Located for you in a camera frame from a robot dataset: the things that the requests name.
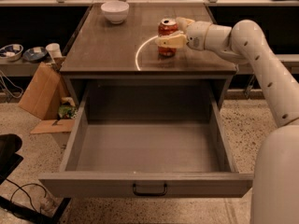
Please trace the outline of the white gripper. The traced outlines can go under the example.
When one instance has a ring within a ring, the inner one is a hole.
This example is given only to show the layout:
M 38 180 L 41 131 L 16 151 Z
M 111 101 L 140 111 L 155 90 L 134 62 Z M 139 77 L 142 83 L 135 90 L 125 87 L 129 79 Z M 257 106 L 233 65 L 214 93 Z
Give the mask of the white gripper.
M 205 39 L 209 27 L 211 26 L 210 22 L 193 21 L 183 17 L 176 17 L 176 22 L 181 32 L 158 36 L 155 39 L 155 44 L 158 47 L 180 49 L 187 44 L 190 49 L 200 51 L 205 49 Z

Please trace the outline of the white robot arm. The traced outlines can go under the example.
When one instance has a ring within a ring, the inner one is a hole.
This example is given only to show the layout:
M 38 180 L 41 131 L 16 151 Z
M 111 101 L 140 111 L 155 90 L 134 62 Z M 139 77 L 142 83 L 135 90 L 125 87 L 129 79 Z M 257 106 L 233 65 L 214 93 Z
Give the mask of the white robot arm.
M 262 28 L 251 20 L 232 27 L 176 18 L 178 30 L 156 38 L 157 46 L 208 50 L 248 63 L 257 77 L 277 128 L 257 154 L 250 224 L 299 224 L 299 83 L 270 49 Z

